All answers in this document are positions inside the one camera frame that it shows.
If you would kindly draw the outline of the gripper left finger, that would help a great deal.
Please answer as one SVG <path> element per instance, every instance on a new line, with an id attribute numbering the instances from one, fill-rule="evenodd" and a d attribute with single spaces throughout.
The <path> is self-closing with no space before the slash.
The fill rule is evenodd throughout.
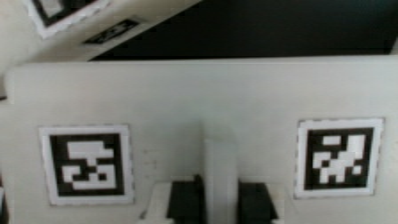
<path id="1" fill-rule="evenodd" d="M 205 224 L 205 183 L 199 176 L 190 181 L 155 184 L 139 224 Z"/>

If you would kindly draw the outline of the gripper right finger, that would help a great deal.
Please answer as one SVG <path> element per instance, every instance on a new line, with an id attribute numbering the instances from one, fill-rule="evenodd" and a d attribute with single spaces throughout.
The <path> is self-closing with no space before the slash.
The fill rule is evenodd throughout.
<path id="1" fill-rule="evenodd" d="M 260 182 L 238 183 L 238 224 L 274 224 L 279 220 L 269 187 Z"/>

